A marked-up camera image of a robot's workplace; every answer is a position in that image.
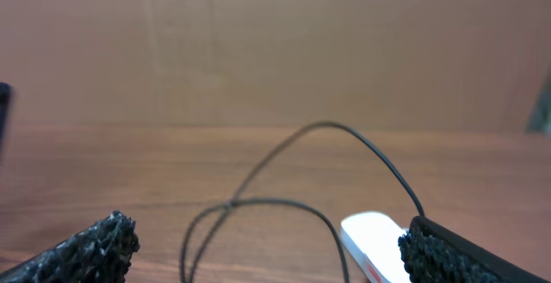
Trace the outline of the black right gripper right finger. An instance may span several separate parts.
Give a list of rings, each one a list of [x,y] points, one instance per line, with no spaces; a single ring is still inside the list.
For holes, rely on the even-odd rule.
[[[548,283],[424,216],[398,245],[413,283]]]

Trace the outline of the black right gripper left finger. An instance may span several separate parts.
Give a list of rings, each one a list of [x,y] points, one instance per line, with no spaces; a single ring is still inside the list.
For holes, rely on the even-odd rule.
[[[136,222],[118,210],[1,273],[1,283],[125,283],[139,251]]]

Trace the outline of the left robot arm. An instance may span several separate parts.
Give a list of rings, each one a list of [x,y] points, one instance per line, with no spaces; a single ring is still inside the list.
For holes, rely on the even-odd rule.
[[[14,90],[8,83],[0,82],[0,147],[3,148],[8,132],[9,113]]]

